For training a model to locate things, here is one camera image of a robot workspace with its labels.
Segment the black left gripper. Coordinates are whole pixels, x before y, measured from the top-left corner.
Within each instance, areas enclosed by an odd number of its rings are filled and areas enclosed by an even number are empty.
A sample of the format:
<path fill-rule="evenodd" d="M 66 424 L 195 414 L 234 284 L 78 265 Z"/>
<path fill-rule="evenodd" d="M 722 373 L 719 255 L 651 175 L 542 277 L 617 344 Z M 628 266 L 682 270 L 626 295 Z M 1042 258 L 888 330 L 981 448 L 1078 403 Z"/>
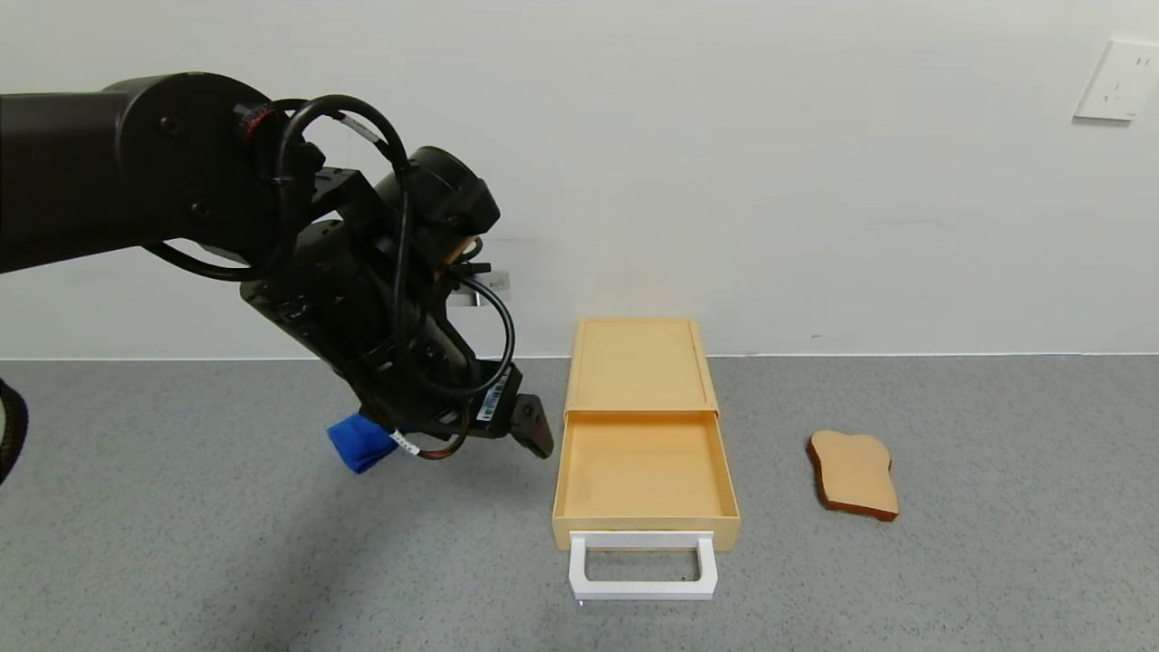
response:
<path fill-rule="evenodd" d="M 392 351 L 377 369 L 366 371 L 356 381 L 360 413 L 398 432 L 421 432 L 451 440 L 467 434 L 488 440 L 505 437 L 537 457 L 551 457 L 554 438 L 541 400 L 517 395 L 522 372 L 510 356 L 481 360 L 447 317 L 447 308 L 427 312 L 417 336 L 411 339 L 411 356 L 428 379 L 446 387 L 478 387 L 488 378 L 495 383 L 468 398 L 430 395 L 413 384 L 413 379 L 394 369 Z"/>

